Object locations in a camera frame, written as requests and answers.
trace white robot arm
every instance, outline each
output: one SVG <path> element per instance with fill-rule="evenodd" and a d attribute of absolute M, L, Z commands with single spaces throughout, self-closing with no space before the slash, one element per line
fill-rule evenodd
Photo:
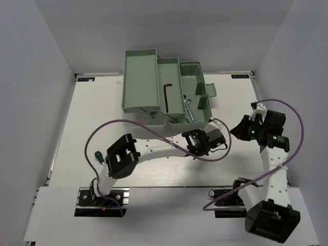
<path fill-rule="evenodd" d="M 282 166 L 290 150 L 289 139 L 282 136 L 285 114 L 266 110 L 263 104 L 251 106 L 253 114 L 244 115 L 230 132 L 240 140 L 258 142 L 264 173 L 277 166 L 281 169 L 264 179 L 261 192 L 253 185 L 239 190 L 234 196 L 238 195 L 246 207 L 247 232 L 284 243 L 300 222 L 300 213 L 293 210 L 288 196 L 287 168 Z M 234 188 L 248 181 L 239 178 Z"/>
<path fill-rule="evenodd" d="M 222 127 L 220 122 L 213 120 L 204 130 L 184 132 L 169 139 L 197 156 L 208 155 L 211 149 L 226 144 L 221 133 Z M 171 156 L 185 157 L 186 153 L 161 139 L 133 139 L 131 134 L 122 136 L 107 149 L 106 162 L 104 161 L 104 168 L 99 175 L 100 193 L 108 195 L 117 180 L 129 176 L 137 164 Z M 96 185 L 97 180 L 94 180 L 90 187 L 94 204 L 103 202 Z"/>

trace white panel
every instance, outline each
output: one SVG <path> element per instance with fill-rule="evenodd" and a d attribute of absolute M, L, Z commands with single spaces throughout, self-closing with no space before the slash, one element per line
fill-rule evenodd
<path fill-rule="evenodd" d="M 255 93 L 250 79 L 232 79 L 229 74 L 205 75 L 206 83 L 214 83 L 217 97 L 210 98 L 212 114 L 230 128 L 239 124 L 244 114 L 252 113 L 250 106 Z M 95 177 L 84 157 L 89 135 L 102 123 L 123 118 L 121 109 L 122 76 L 96 77 L 95 82 L 77 82 L 63 137 L 50 180 L 50 186 L 88 187 Z M 228 139 L 226 130 L 222 131 Z M 100 172 L 94 152 L 106 149 L 122 135 L 154 138 L 145 131 L 131 130 L 127 124 L 115 123 L 99 131 L 89 147 L 89 156 Z M 144 186 L 231 186 L 238 177 L 253 179 L 262 174 L 259 146 L 255 141 L 239 141 L 232 136 L 230 154 L 219 162 L 202 162 L 192 157 L 170 157 L 143 162 L 132 175 L 120 179 L 115 187 Z M 224 151 L 210 153 L 208 158 L 222 156 Z"/>
<path fill-rule="evenodd" d="M 77 188 L 41 188 L 25 240 L 37 246 L 191 245 L 274 246 L 249 234 L 244 219 L 216 219 L 204 212 L 209 188 L 132 188 L 124 218 L 74 217 Z M 318 243 L 298 188 L 290 188 L 301 222 L 285 246 Z"/>
<path fill-rule="evenodd" d="M 36 0 L 75 73 L 122 73 L 124 51 L 142 48 L 205 72 L 254 70 L 292 2 Z"/>
<path fill-rule="evenodd" d="M 20 245 L 46 182 L 74 75 L 32 0 L 0 3 L 0 238 Z"/>
<path fill-rule="evenodd" d="M 294 106 L 303 118 L 303 147 L 289 165 L 292 184 L 300 187 L 320 244 L 328 243 L 328 2 L 294 1 L 256 75 L 261 98 L 275 97 Z M 298 119 L 287 113 L 284 135 L 294 150 L 299 142 Z"/>

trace allen key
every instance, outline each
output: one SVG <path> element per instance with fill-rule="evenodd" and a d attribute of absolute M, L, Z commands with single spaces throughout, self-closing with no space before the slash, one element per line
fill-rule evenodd
<path fill-rule="evenodd" d="M 166 87 L 172 86 L 172 84 L 165 84 L 164 85 L 164 98 L 165 98 L 165 106 L 166 106 L 166 112 L 169 112 L 169 105 L 168 105 L 168 96 L 166 94 Z"/>

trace purple cable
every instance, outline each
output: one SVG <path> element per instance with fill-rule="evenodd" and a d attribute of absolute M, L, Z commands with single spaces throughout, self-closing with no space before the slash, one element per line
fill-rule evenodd
<path fill-rule="evenodd" d="M 224 123 L 222 120 L 217 119 L 217 118 L 214 118 L 214 119 L 217 120 L 218 122 L 221 122 L 221 123 L 224 125 L 224 127 L 227 129 L 227 131 L 228 131 L 228 135 L 229 135 L 229 147 L 228 147 L 228 149 L 227 149 L 227 152 L 226 152 L 222 157 L 220 157 L 220 158 L 218 158 L 218 159 L 212 159 L 212 160 L 211 160 L 211 159 L 204 159 L 204 158 L 198 157 L 198 156 L 196 156 L 196 155 L 190 153 L 189 151 L 185 150 L 184 148 L 180 147 L 179 145 L 177 145 L 177 144 L 175 144 L 175 143 L 173 143 L 173 142 L 171 143 L 170 140 L 166 139 L 166 138 L 165 138 L 164 136 L 162 136 L 161 134 L 159 134 L 159 133 L 153 131 L 152 129 L 146 127 L 145 125 L 143 125 L 143 124 L 141 124 L 141 123 L 138 123 L 138 122 L 135 122 L 135 121 L 132 121 L 132 120 L 128 120 L 128 119 L 115 119 L 115 120 L 111 120 L 111 121 L 108 121 L 108 122 L 106 122 L 106 123 L 103 123 L 102 125 L 100 125 L 99 127 L 97 127 L 96 130 L 94 130 L 94 131 L 91 133 L 91 135 L 89 136 L 89 138 L 88 138 L 88 140 L 87 140 L 87 142 L 86 142 L 86 145 L 85 145 L 85 147 L 84 147 L 84 156 L 85 156 L 85 158 L 86 158 L 86 160 L 87 160 L 89 166 L 90 166 L 90 167 L 92 168 L 92 170 L 95 172 L 96 177 L 97 177 L 97 192 L 99 193 L 99 195 L 100 195 L 101 197 L 103 197 L 103 198 L 105 198 L 105 199 L 107 199 L 107 200 L 111 200 L 111 201 L 115 202 L 115 203 L 117 204 L 117 206 L 119 207 L 119 210 L 120 210 L 121 215 L 122 215 L 122 217 L 123 217 L 123 210 L 122 210 L 122 207 L 121 207 L 120 204 L 117 202 L 117 200 L 115 200 L 115 199 L 113 199 L 113 198 L 111 198 L 111 197 L 109 197 L 109 196 L 105 196 L 105 195 L 103 195 L 103 194 L 100 192 L 100 190 L 99 190 L 99 185 L 98 185 L 98 183 L 99 183 L 99 174 L 98 174 L 97 170 L 95 169 L 95 167 L 91 164 L 91 161 L 90 161 L 90 159 L 88 158 L 88 154 L 87 154 L 87 149 L 88 149 L 88 145 L 89 145 L 89 143 L 90 143 L 90 140 L 92 139 L 92 137 L 93 137 L 93 136 L 94 136 L 94 135 L 95 135 L 95 134 L 96 134 L 101 128 L 103 128 L 103 127 L 105 127 L 105 126 L 107 126 L 107 125 L 109 125 L 109 124 L 111 124 L 111 123 L 116 123 L 116 122 L 128 122 L 128 123 L 132 123 L 132 124 L 134 124 L 134 125 L 140 126 L 140 127 L 144 128 L 145 130 L 147 130 L 147 131 L 153 133 L 154 135 L 156 135 L 157 137 L 159 137 L 160 139 L 162 139 L 164 142 L 167 142 L 168 144 L 172 144 L 174 147 L 176 147 L 177 149 L 179 149 L 179 150 L 185 152 L 185 153 L 188 154 L 189 156 L 192 156 L 192 157 L 194 157 L 194 158 L 196 158 L 196 159 L 199 159 L 199 160 L 202 160 L 202 161 L 210 161 L 210 162 L 214 162 L 214 161 L 219 161 L 219 160 L 222 160 L 223 158 L 225 158 L 225 157 L 229 154 L 230 149 L 231 149 L 231 134 L 230 134 L 230 130 L 229 130 L 228 126 L 227 126 L 226 123 Z"/>
<path fill-rule="evenodd" d="M 284 102 L 284 101 L 279 100 L 279 99 L 264 99 L 264 100 L 260 100 L 260 101 L 258 101 L 256 103 L 258 104 L 258 103 L 264 102 L 264 101 L 277 101 L 279 103 L 285 104 L 287 107 L 289 107 L 291 110 L 293 110 L 295 112 L 295 114 L 297 115 L 297 117 L 299 119 L 299 122 L 301 124 L 301 140 L 300 140 L 299 145 L 298 145 L 297 149 L 295 150 L 295 152 L 286 161 L 284 161 L 281 164 L 282 166 L 286 166 L 287 163 L 290 162 L 297 155 L 297 153 L 299 152 L 299 150 L 302 147 L 302 144 L 303 144 L 303 141 L 304 141 L 304 124 L 303 124 L 302 118 L 301 118 L 300 114 L 297 112 L 297 110 L 295 108 L 293 108 L 291 105 L 289 105 L 287 102 Z M 221 200 L 221 199 L 223 199 L 223 198 L 225 198 L 225 197 L 227 197 L 227 196 L 229 196 L 229 195 L 231 195 L 231 194 L 233 194 L 233 193 L 241 190 L 242 188 L 245 188 L 246 186 L 252 185 L 255 182 L 257 182 L 257 181 L 259 181 L 259 180 L 261 180 L 261 179 L 263 179 L 263 178 L 265 178 L 265 177 L 267 177 L 267 176 L 269 176 L 269 175 L 277 172 L 280 168 L 281 168 L 281 166 L 278 166 L 278 167 L 276 167 L 276 168 L 274 168 L 274 169 L 272 169 L 272 170 L 270 170 L 270 171 L 262 174 L 261 176 L 253 179 L 252 181 L 249 181 L 249 182 L 247 182 L 247 183 L 245 183 L 245 184 L 243 184 L 243 185 L 241 185 L 241 186 L 239 186 L 239 187 L 237 187 L 237 188 L 235 188 L 235 189 L 233 189 L 233 190 L 231 190 L 231 191 L 229 191 L 227 193 L 224 193 L 223 195 L 221 195 L 221 196 L 213 199 L 211 202 L 209 202 L 208 204 L 206 204 L 203 207 L 203 210 L 204 211 L 222 211 L 222 210 L 225 210 L 225 211 L 240 211 L 240 210 L 243 210 L 243 209 L 238 209 L 238 208 L 224 208 L 224 209 L 223 208 L 212 208 L 212 209 L 208 209 L 208 207 L 210 205 L 212 205 L 213 203 L 215 203 L 215 202 L 217 202 L 217 201 L 219 201 L 219 200 Z"/>

